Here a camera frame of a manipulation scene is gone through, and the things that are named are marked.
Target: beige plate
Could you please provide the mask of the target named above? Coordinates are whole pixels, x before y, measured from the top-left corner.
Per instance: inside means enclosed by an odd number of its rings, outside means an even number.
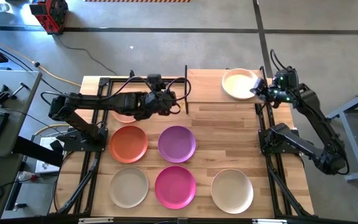
[[[254,72],[236,68],[226,72],[222,78],[223,90],[237,100],[246,100],[254,96],[249,90],[254,87],[258,76]]]
[[[230,214],[241,213],[251,205],[254,189],[241,171],[225,169],[216,174],[211,184],[211,195],[216,206]]]
[[[146,175],[136,167],[119,170],[110,182],[110,198],[122,208],[132,208],[140,204],[149,191]]]

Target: wooden table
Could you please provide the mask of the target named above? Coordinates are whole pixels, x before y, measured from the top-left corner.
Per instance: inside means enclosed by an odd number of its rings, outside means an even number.
[[[133,164],[121,164],[112,158],[108,150],[102,153],[91,212],[93,217],[273,217],[265,157],[260,153],[257,137],[257,131],[260,129],[259,120],[253,104],[259,101],[255,98],[248,101],[235,101],[228,98],[220,86],[220,78],[225,72],[225,70],[188,71],[188,78],[193,85],[188,98],[189,114],[185,113],[184,101],[181,101],[182,111],[178,115],[158,116],[155,114],[148,120],[131,124],[142,128],[149,139],[149,147],[141,160]],[[95,95],[99,78],[84,77],[81,93]],[[121,83],[114,84],[113,92],[121,85]],[[176,91],[177,97],[183,96],[183,84],[175,84],[172,88]],[[147,91],[147,87],[141,83],[131,83],[124,89],[124,91],[139,90]],[[85,120],[91,121],[92,111],[77,110],[77,113]],[[288,105],[282,104],[273,113],[276,123],[283,122],[289,127],[293,127]],[[159,204],[154,192],[154,183],[158,173],[167,166],[175,165],[165,161],[157,149],[160,133],[173,125],[189,128],[195,134],[197,140],[197,150],[193,157],[179,164],[189,169],[197,182],[194,200],[181,210],[170,210],[163,207]],[[115,121],[109,115],[109,138],[115,130],[122,126],[125,126],[125,124]],[[56,201],[58,207],[61,207],[68,200],[78,185],[83,156],[83,152],[73,153],[62,167],[57,184]],[[284,154],[282,159],[288,188],[306,211],[313,213],[308,184],[300,159],[288,154]],[[116,206],[109,197],[109,184],[113,175],[119,169],[127,166],[142,169],[149,178],[150,185],[146,199],[140,205],[129,209]],[[212,179],[220,170],[225,168],[236,168],[243,171],[249,177],[254,188],[252,205],[248,210],[238,215],[222,212],[215,206],[211,198]],[[87,196],[88,187],[84,192],[83,206],[86,203]],[[280,207],[283,208],[282,194],[279,193],[278,196]]]

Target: gray metal stand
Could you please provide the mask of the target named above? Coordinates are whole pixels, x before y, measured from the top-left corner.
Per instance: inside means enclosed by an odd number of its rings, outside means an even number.
[[[354,109],[356,109],[357,107],[358,107],[358,97],[354,98],[350,102],[346,103],[345,105],[331,112],[329,115],[327,115],[327,118],[331,120],[335,118],[341,119],[346,135],[349,138],[349,142],[351,144],[352,150],[354,152],[354,155],[356,156],[356,160],[358,163],[358,145],[355,139],[355,134],[352,132],[352,129],[347,120],[347,114],[350,113],[351,111],[354,111]],[[358,179],[358,172],[345,176],[345,179],[347,181]]]

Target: yellow cable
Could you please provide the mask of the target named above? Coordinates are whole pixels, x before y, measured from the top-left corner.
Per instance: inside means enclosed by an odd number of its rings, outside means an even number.
[[[35,63],[36,63],[35,61],[31,60],[30,58],[26,57],[25,55],[20,54],[18,51],[14,50],[14,49],[12,49],[12,48],[10,48],[10,47],[8,47],[8,46],[6,46],[5,44],[3,44],[3,43],[1,43],[1,42],[0,42],[0,46],[3,46],[5,49],[8,49],[8,50],[11,51],[11,52],[14,52],[15,54],[19,55],[20,57],[22,57],[22,58],[28,60],[29,62],[31,62],[32,64],[35,64]],[[66,79],[64,79],[64,78],[60,78],[60,77],[58,77],[58,76],[56,76],[56,75],[50,73],[50,72],[49,72],[46,68],[44,68],[43,66],[39,66],[39,68],[41,68],[41,69],[44,70],[48,75],[50,75],[50,76],[52,76],[52,77],[54,77],[54,78],[56,78],[56,79],[59,79],[59,80],[61,80],[61,81],[63,81],[63,82],[67,82],[67,83],[70,83],[70,84],[73,84],[73,85],[76,85],[76,86],[81,86],[81,85],[78,84],[78,83],[75,83],[75,82],[66,80]]]
[[[53,125],[50,125],[49,127],[41,128],[41,129],[38,130],[34,135],[38,135],[38,134],[40,134],[42,131],[45,131],[46,129],[49,129],[49,128],[63,127],[63,126],[69,126],[69,125],[68,125],[68,124],[53,124]]]
[[[73,84],[73,85],[76,85],[76,86],[79,86],[79,87],[81,87],[81,85],[80,84],[78,84],[78,83],[75,83],[75,82],[72,82],[72,81],[69,81],[69,80],[66,80],[66,79],[64,79],[64,78],[60,78],[60,77],[58,77],[58,76],[56,76],[56,75],[54,75],[54,74],[52,74],[52,73],[50,73],[48,70],[46,70],[43,66],[38,66],[39,68],[41,68],[42,70],[44,70],[47,74],[49,74],[50,76],[52,76],[52,77],[54,77],[54,78],[56,78],[56,79],[59,79],[59,80],[61,80],[61,81],[64,81],[64,82],[67,82],[67,83],[70,83],[70,84]]]

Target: concrete floor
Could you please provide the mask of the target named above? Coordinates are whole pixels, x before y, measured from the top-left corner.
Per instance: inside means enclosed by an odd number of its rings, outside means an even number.
[[[193,0],[186,4],[67,2],[67,27],[257,28],[252,0]],[[39,25],[23,2],[10,3],[12,13],[0,14],[0,26]],[[265,29],[358,30],[358,1],[259,0],[259,4]],[[250,69],[264,64],[258,34],[65,32],[61,40],[71,47],[87,48],[120,75],[128,75],[133,69],[137,75],[180,76],[185,64],[189,68]],[[77,83],[84,75],[111,75],[84,52],[65,49],[56,37],[44,32],[0,31],[0,41],[52,73]],[[324,114],[358,94],[358,35],[267,34],[266,44],[268,49],[275,49],[284,64],[298,70],[300,81],[319,96]],[[20,69],[12,63],[0,66]],[[48,75],[44,78],[60,90],[79,90]],[[38,91],[45,90],[51,89],[41,85]],[[47,118],[47,110],[37,94],[29,113],[53,124]],[[293,117],[301,136],[321,147],[306,118],[296,111]],[[333,125],[347,144],[351,171],[358,171],[341,124]],[[21,136],[30,138],[42,127],[26,119]],[[29,169],[33,166],[34,161],[29,160]],[[358,222],[358,180],[346,183],[343,176],[326,176],[309,161],[305,161],[305,170],[317,215]],[[26,195],[22,191],[18,202],[28,203],[30,208],[6,212],[4,217],[46,214],[50,197],[41,197],[40,192],[50,195],[52,182],[53,179],[36,187],[24,187]]]

